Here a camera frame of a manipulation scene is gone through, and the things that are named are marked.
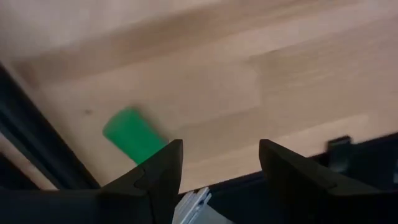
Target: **wooden floor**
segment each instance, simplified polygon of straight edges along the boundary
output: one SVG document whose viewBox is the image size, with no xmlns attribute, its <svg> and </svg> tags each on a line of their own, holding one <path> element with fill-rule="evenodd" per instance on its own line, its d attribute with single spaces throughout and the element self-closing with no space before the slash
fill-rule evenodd
<svg viewBox="0 0 398 224">
<path fill-rule="evenodd" d="M 229 0 L 7 61 L 101 184 L 135 166 L 101 134 L 135 106 L 184 140 L 183 192 L 258 171 L 262 138 L 398 131 L 397 24 L 393 0 Z"/>
</svg>

